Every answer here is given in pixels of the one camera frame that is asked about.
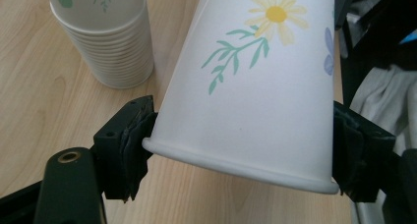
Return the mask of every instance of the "table surface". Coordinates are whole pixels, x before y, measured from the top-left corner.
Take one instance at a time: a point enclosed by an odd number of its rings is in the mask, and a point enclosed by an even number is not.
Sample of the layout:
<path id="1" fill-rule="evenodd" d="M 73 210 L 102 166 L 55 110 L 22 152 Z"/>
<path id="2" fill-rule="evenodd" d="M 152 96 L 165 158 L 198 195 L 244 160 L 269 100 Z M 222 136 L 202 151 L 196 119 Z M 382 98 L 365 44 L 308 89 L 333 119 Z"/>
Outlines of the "table surface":
<path id="1" fill-rule="evenodd" d="M 199 0 L 148 1 L 154 72 L 118 90 L 92 76 L 48 0 L 0 0 L 0 196 L 41 180 L 56 152 L 91 147 L 127 101 L 152 94 L 159 109 Z M 334 82 L 340 101 L 338 68 Z M 351 223 L 347 196 L 267 185 L 157 155 L 136 200 L 106 200 L 105 207 L 109 223 Z"/>

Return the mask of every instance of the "black object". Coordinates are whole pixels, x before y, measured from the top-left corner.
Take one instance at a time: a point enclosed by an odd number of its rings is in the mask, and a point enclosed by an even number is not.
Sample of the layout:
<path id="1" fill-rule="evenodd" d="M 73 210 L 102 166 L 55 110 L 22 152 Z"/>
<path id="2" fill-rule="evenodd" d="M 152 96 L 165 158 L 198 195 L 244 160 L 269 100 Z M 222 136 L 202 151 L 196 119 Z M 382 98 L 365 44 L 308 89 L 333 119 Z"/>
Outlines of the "black object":
<path id="1" fill-rule="evenodd" d="M 353 45 L 350 27 L 343 24 L 343 33 L 349 57 L 355 59 L 391 56 L 400 41 L 417 28 L 417 0 L 381 0 L 356 24 L 364 31 Z"/>
<path id="2" fill-rule="evenodd" d="M 346 15 L 353 0 L 334 0 L 334 28 L 340 29 L 345 23 Z"/>
<path id="3" fill-rule="evenodd" d="M 53 155 L 46 164 L 34 223 L 105 222 L 91 152 L 76 147 Z"/>
<path id="4" fill-rule="evenodd" d="M 128 102 L 94 135 L 91 150 L 107 199 L 135 198 L 151 156 L 142 139 L 150 136 L 155 120 L 152 97 L 145 96 Z"/>
<path id="5" fill-rule="evenodd" d="M 386 224 L 417 223 L 417 149 L 392 152 L 395 136 L 334 102 L 333 172 L 342 193 L 354 202 L 386 195 Z"/>
<path id="6" fill-rule="evenodd" d="M 41 182 L 0 199 L 0 223 L 31 223 L 36 211 Z"/>

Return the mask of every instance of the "white fabric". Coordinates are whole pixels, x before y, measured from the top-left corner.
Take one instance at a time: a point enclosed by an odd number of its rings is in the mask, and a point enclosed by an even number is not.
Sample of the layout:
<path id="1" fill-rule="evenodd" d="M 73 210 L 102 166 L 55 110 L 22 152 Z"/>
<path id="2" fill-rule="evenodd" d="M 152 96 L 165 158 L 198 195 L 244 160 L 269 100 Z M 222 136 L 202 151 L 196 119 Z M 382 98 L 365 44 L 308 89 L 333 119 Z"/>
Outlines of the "white fabric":
<path id="1" fill-rule="evenodd" d="M 417 72 L 392 65 L 374 68 L 359 86 L 350 108 L 396 136 L 394 152 L 417 148 Z M 380 191 L 376 203 L 356 203 L 361 224 L 384 223 Z"/>

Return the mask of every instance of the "white paper cup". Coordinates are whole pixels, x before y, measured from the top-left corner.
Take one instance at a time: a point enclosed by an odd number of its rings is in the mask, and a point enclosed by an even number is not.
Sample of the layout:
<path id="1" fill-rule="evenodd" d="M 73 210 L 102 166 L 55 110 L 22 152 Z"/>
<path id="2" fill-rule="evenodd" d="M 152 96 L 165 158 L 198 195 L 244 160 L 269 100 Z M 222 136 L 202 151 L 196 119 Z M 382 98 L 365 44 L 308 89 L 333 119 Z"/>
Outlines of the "white paper cup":
<path id="1" fill-rule="evenodd" d="M 122 28 L 144 7 L 145 0 L 50 0 L 58 17 L 90 31 Z"/>
<path id="2" fill-rule="evenodd" d="M 336 193 L 333 0 L 205 0 L 198 11 L 144 148 Z"/>
<path id="3" fill-rule="evenodd" d="M 67 32 L 92 74 L 103 84 L 113 88 L 129 88 L 146 80 L 153 69 L 149 15 L 146 0 L 134 19 L 119 28 L 91 30 L 68 24 L 54 9 L 64 31 Z"/>

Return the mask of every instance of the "daisy illustration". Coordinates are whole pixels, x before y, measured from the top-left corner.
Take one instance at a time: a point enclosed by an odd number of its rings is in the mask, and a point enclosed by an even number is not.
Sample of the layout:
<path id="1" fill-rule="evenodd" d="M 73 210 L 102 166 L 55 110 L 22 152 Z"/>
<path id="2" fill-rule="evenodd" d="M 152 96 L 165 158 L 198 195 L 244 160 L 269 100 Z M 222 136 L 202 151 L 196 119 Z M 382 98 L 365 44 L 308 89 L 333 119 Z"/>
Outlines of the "daisy illustration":
<path id="1" fill-rule="evenodd" d="M 252 9 L 250 13 L 261 13 L 253 19 L 245 22 L 247 26 L 257 26 L 255 37 L 265 35 L 268 40 L 273 38 L 275 31 L 283 45 L 294 43 L 294 33 L 287 25 L 292 23 L 299 28 L 307 28 L 308 24 L 299 15 L 304 15 L 307 10 L 295 5 L 296 0 L 252 0 L 259 8 Z"/>

